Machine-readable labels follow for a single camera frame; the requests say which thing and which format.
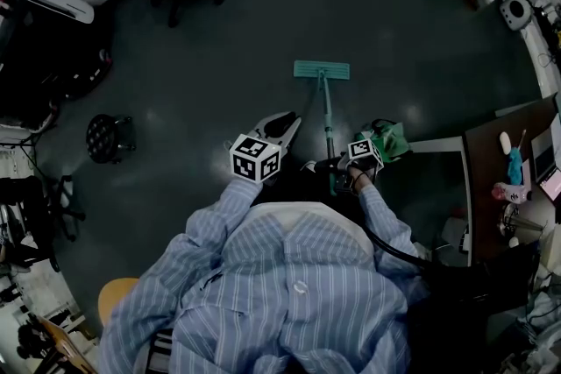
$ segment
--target table leg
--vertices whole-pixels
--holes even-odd
[[[467,195],[467,227],[470,238],[470,250],[467,253],[467,265],[471,266],[473,245],[472,191],[470,189],[470,176],[467,171],[467,158],[465,156],[464,140],[461,136],[456,136],[454,138],[411,142],[409,145],[413,153],[460,152],[462,156],[462,166],[464,167],[465,193]]]

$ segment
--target mop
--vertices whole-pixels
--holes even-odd
[[[327,158],[335,158],[333,145],[333,124],[331,121],[330,86],[327,80],[349,80],[351,65],[337,62],[295,61],[295,78],[316,78],[317,85],[323,91],[323,117],[325,122],[325,140],[327,143]],[[336,175],[330,174],[330,191],[335,193]]]

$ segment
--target white machine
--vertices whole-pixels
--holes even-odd
[[[501,15],[513,32],[521,30],[532,19],[532,5],[528,0],[505,0],[501,5]]]
[[[53,13],[61,14],[84,24],[94,22],[94,9],[83,0],[27,0],[32,4],[46,8]]]

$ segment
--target green bag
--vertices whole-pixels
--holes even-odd
[[[384,164],[395,162],[411,151],[403,133],[403,123],[376,119],[363,126],[356,140],[370,139],[376,145]]]

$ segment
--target wooden chair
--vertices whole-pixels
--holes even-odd
[[[115,306],[129,294],[137,282],[137,278],[114,279],[102,288],[97,299],[97,310],[104,327],[109,322]]]
[[[76,348],[72,340],[70,340],[68,333],[63,328],[60,328],[45,318],[39,317],[39,322],[45,326],[46,331],[53,338],[55,347],[59,353],[65,356],[76,369],[84,374],[96,374],[94,367],[89,364],[84,355]]]

